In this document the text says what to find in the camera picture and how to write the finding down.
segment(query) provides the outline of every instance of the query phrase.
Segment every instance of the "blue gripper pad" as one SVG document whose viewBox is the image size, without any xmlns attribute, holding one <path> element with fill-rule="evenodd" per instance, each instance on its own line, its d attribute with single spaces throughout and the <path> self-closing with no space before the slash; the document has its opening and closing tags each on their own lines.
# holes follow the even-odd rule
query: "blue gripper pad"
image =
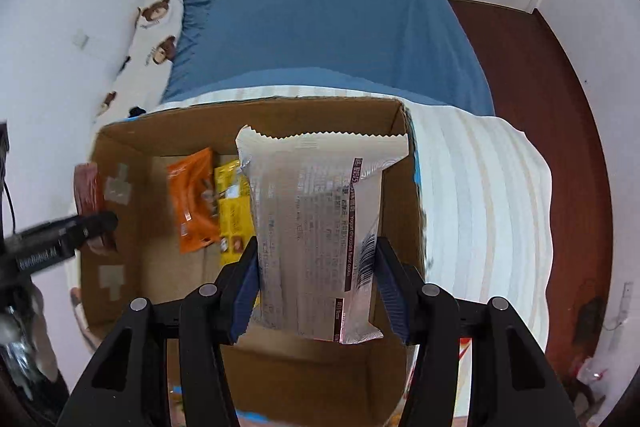
<svg viewBox="0 0 640 427">
<path fill-rule="evenodd" d="M 407 344 L 410 339 L 410 304 L 405 298 L 405 283 L 408 283 L 408 280 L 386 237 L 378 238 L 374 273 L 391 329 L 404 344 Z"/>
<path fill-rule="evenodd" d="M 231 327 L 229 328 L 229 337 L 233 343 L 236 343 L 238 337 L 246 331 L 251 313 L 254 310 L 255 298 L 258 295 L 258 243 L 255 237 L 251 238 L 244 249 L 236 270 L 239 273 L 244 273 L 244 277 L 239 281 L 238 288 L 229 288 L 235 295 L 232 303 Z"/>
</svg>

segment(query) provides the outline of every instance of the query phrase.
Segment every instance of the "white striped fabric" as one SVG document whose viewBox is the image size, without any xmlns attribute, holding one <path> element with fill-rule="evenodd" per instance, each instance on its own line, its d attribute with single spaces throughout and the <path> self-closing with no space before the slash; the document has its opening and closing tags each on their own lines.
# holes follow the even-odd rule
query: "white striped fabric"
<svg viewBox="0 0 640 427">
<path fill-rule="evenodd" d="M 393 98 L 329 87 L 260 86 L 210 92 L 156 110 L 271 96 Z M 524 133 L 500 118 L 399 100 L 413 122 L 420 164 L 426 279 L 457 298 L 506 297 L 544 349 L 553 258 L 546 162 Z M 456 416 L 468 412 L 470 351 L 460 364 Z"/>
</svg>

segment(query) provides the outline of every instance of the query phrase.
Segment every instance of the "red snack package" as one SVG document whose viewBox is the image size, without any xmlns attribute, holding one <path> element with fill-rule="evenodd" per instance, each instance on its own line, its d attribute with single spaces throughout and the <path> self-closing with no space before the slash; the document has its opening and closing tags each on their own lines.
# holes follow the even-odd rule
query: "red snack package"
<svg viewBox="0 0 640 427">
<path fill-rule="evenodd" d="M 211 149 L 203 149 L 166 168 L 180 234 L 180 253 L 199 250 L 220 240 L 212 158 Z"/>
<path fill-rule="evenodd" d="M 80 216 L 88 216 L 106 210 L 102 181 L 98 174 L 98 166 L 95 163 L 82 163 L 76 165 L 74 170 L 74 197 L 76 210 Z M 98 255 L 107 255 L 116 250 L 116 242 L 113 232 L 105 232 L 100 237 L 87 240 L 87 245 L 92 252 Z"/>
</svg>

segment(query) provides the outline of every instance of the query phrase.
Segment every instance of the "white snack package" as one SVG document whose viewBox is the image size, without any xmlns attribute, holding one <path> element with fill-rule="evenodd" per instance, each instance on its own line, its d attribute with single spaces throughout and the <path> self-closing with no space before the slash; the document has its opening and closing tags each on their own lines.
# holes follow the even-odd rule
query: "white snack package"
<svg viewBox="0 0 640 427">
<path fill-rule="evenodd" d="M 408 155 L 407 136 L 347 133 L 236 137 L 251 185 L 260 311 L 267 328 L 356 344 L 369 323 L 382 171 Z"/>
</svg>

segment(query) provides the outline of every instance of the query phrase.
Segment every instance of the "dark brown label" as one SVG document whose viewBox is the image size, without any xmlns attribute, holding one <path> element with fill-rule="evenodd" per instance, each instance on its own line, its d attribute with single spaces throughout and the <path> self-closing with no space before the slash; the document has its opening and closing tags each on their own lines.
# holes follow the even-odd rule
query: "dark brown label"
<svg viewBox="0 0 640 427">
<path fill-rule="evenodd" d="M 353 184 L 360 181 L 360 172 L 362 171 L 362 158 L 353 160 L 353 168 L 351 169 L 351 184 L 349 185 L 349 228 L 347 232 L 347 267 L 344 275 L 344 291 L 351 290 L 351 279 L 353 278 L 353 250 L 356 225 L 356 194 L 353 190 Z"/>
<path fill-rule="evenodd" d="M 343 306 L 344 306 L 344 299 L 335 299 L 334 342 L 340 342 L 340 330 L 342 330 Z"/>
</svg>

